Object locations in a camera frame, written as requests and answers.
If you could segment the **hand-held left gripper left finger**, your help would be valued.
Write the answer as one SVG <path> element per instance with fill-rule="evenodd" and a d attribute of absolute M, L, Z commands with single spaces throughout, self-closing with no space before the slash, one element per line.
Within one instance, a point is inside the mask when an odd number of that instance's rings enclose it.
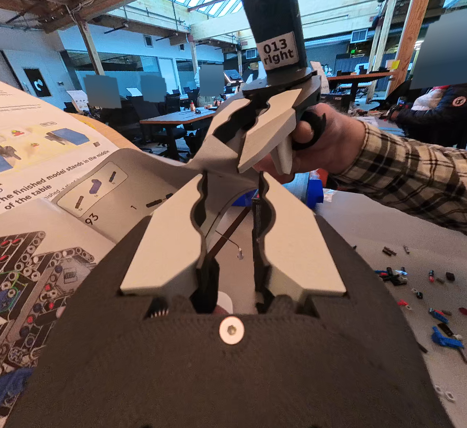
<path fill-rule="evenodd" d="M 120 285 L 125 295 L 191 300 L 198 313 L 217 305 L 219 265 L 207 257 L 207 174 L 198 174 L 157 208 Z"/>

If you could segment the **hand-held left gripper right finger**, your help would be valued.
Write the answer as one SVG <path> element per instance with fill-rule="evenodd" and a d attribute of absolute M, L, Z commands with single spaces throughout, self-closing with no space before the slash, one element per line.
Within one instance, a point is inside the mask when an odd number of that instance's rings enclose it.
<path fill-rule="evenodd" d="M 258 313 L 279 296 L 298 312 L 318 313 L 316 297 L 340 299 L 345 284 L 318 226 L 316 216 L 270 174 L 259 174 L 262 232 L 253 245 Z"/>

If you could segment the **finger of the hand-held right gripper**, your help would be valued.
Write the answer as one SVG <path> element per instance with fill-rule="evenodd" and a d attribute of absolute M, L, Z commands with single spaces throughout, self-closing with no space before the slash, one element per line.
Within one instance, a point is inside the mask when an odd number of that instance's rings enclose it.
<path fill-rule="evenodd" d="M 292 148 L 290 134 L 296 127 L 296 111 L 293 104 L 301 88 L 284 91 L 272 96 L 268 109 L 258 117 L 256 124 L 247 131 L 238 163 L 239 173 L 246 172 L 271 154 L 278 174 L 290 174 Z"/>
<path fill-rule="evenodd" d="M 201 148 L 186 164 L 186 170 L 190 173 L 238 173 L 247 131 L 256 120 L 256 105 L 253 100 L 227 100 L 213 114 Z"/>

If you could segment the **instruction booklet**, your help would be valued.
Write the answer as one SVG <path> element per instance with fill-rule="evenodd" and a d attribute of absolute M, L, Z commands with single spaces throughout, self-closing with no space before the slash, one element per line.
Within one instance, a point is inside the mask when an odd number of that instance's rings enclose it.
<path fill-rule="evenodd" d="M 58 201 L 1 214 L 1 375 L 29 375 L 61 311 L 139 221 L 204 169 L 121 149 Z"/>

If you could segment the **blue angled holed beam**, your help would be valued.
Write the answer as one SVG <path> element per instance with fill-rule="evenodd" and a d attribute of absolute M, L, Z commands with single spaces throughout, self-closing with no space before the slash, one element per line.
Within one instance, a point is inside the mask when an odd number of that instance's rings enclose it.
<path fill-rule="evenodd" d="M 433 326 L 432 330 L 431 340 L 437 345 L 453 349 L 464 349 L 464 345 L 460 340 L 444 336 L 436 326 Z"/>

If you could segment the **person's right forearm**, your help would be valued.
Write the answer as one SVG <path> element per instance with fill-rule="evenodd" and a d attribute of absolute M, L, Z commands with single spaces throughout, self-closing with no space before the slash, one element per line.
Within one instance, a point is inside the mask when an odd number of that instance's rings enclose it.
<path fill-rule="evenodd" d="M 363 139 L 356 155 L 340 170 L 326 168 L 329 177 L 389 208 L 466 235 L 466 150 L 360 126 Z"/>

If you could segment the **brown top office desk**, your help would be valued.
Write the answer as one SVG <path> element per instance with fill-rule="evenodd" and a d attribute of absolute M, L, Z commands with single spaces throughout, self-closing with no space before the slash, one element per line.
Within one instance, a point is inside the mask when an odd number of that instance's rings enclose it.
<path fill-rule="evenodd" d="M 218 108 L 196 108 L 195 111 L 183 110 L 179 112 L 173 112 L 170 114 L 152 117 L 148 119 L 140 120 L 141 125 L 159 125 L 161 126 L 167 137 L 167 150 L 165 152 L 166 157 L 176 161 L 180 161 L 180 154 L 187 153 L 187 151 L 179 151 L 176 145 L 176 140 L 183 138 L 175 135 L 175 130 L 179 126 L 183 126 L 185 130 L 197 131 L 207 128 L 211 123 L 213 116 Z"/>

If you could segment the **grey desk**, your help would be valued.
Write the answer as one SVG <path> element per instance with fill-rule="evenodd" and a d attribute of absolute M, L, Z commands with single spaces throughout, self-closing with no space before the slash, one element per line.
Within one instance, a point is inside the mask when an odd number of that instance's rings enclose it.
<path fill-rule="evenodd" d="M 458 351 L 431 340 L 432 327 L 438 321 L 428 312 L 429 308 L 448 311 L 448 326 L 466 344 L 466 316 L 458 311 L 459 307 L 466 308 L 466 236 L 354 193 L 337 192 L 331 203 L 317 205 L 316 214 L 350 247 L 355 246 L 373 270 L 406 269 L 408 285 L 385 283 L 385 286 L 395 301 L 404 300 L 410 306 L 402 312 L 417 341 L 428 351 L 422 355 L 431 379 L 456 398 L 455 403 L 445 397 L 440 397 L 440 401 L 453 424 L 466 427 L 466 363 Z M 397 255 L 384 254 L 384 246 Z M 435 273 L 434 283 L 429 282 L 430 270 Z M 446 272 L 453 273 L 456 280 L 448 282 Z"/>

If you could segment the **tall brown top desk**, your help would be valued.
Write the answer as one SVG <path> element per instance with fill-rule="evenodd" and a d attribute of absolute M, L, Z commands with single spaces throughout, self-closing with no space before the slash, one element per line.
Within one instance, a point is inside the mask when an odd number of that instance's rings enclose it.
<path fill-rule="evenodd" d="M 350 75 L 339 75 L 332 76 L 328 78 L 329 91 L 335 90 L 338 86 L 342 84 L 350 84 L 350 102 L 354 103 L 357 96 L 357 90 L 362 83 L 373 83 L 385 77 L 392 77 L 395 74 L 395 71 L 386 71 L 386 72 L 370 72 L 369 74 L 350 74 Z"/>

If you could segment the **person's right hand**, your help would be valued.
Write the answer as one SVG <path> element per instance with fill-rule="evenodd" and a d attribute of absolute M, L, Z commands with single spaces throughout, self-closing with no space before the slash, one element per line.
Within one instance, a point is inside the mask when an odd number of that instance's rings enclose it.
<path fill-rule="evenodd" d="M 340 174 L 353 164 L 365 139 L 363 123 L 340 114 L 324 103 L 312 106 L 309 110 L 317 116 L 325 116 L 326 119 L 324 133 L 318 141 L 293 153 L 290 174 L 279 174 L 270 154 L 253 166 L 257 172 L 267 172 L 281 184 L 285 184 L 292 181 L 296 173 L 324 169 L 329 174 Z"/>

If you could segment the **blue storage bin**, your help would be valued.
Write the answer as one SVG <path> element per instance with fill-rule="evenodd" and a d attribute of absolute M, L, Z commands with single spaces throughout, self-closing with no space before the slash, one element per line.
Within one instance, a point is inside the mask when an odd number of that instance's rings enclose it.
<path fill-rule="evenodd" d="M 314 209 L 316 204 L 324 202 L 324 188 L 319 175 L 296 174 L 293 181 L 283 186 L 310 209 Z M 236 199 L 232 206 L 251 207 L 255 197 L 258 197 L 258 190 L 249 191 Z"/>

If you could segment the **cardboard sign board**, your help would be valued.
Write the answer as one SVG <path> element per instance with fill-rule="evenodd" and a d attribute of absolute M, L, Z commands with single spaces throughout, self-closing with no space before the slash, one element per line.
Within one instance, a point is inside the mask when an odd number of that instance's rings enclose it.
<path fill-rule="evenodd" d="M 330 87 L 329 87 L 329 82 L 328 78 L 325 74 L 325 71 L 323 69 L 323 66 L 321 65 L 320 62 L 314 62 L 310 61 L 310 65 L 314 71 L 317 72 L 317 75 L 320 78 L 320 91 L 322 94 L 329 94 L 330 93 Z"/>

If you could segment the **blue flame print panel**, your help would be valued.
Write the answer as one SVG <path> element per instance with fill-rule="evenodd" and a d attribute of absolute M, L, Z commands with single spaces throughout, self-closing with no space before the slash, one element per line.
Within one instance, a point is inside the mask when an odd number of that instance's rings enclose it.
<path fill-rule="evenodd" d="M 23 367 L 0 378 L 0 417 L 4 419 L 9 416 L 14 404 L 25 390 L 27 381 L 34 372 L 35 367 Z"/>

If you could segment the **wooden post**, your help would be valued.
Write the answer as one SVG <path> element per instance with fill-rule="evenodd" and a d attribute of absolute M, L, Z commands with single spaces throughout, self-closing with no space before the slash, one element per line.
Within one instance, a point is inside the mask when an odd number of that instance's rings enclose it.
<path fill-rule="evenodd" d="M 399 65 L 388 83 L 388 94 L 392 93 L 398 86 L 404 83 L 406 79 L 408 66 L 411 62 L 414 46 L 423 23 L 428 3 L 429 0 L 410 1 L 399 46 L 395 55 L 395 59 L 399 61 Z"/>

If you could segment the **black wall sign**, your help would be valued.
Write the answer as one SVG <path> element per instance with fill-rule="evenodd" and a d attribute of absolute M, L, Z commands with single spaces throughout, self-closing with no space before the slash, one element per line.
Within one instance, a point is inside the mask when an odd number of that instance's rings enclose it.
<path fill-rule="evenodd" d="M 34 94 L 38 98 L 50 98 L 52 94 L 48 85 L 41 73 L 37 68 L 23 68 L 23 71 L 32 86 Z"/>

